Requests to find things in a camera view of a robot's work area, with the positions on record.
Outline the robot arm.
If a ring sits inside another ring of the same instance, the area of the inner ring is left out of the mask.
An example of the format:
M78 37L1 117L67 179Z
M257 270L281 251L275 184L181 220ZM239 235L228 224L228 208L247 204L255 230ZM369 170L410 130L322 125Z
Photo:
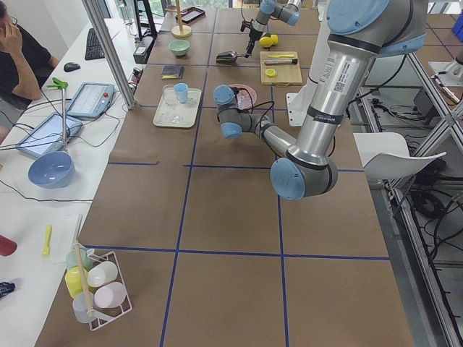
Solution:
M225 138L252 132L279 155L271 182L286 200L325 194L335 186L337 167L328 147L369 63L417 51L425 42L427 1L330 1L325 13L329 53L297 137L264 115L239 110L228 85L213 93Z
M273 0L263 0L255 19L247 21L242 20L240 31L244 32L245 28L249 29L249 41L244 53L248 58L252 55L255 42L263 36L264 30L271 18L280 20L288 25L295 26L300 18L301 1L288 1L287 4L280 4Z

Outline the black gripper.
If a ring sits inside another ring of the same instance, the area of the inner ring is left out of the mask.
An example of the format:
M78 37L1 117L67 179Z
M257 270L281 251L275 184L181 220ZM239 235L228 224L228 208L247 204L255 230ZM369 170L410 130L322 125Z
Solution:
M247 44L246 53L253 52L256 41L258 41L258 33L249 33L249 41Z

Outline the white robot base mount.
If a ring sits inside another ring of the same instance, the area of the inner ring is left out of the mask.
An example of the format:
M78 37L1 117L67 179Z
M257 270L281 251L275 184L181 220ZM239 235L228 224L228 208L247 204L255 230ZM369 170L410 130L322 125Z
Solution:
M286 94L286 109L291 127L300 127L303 125L308 106L309 102L304 93Z

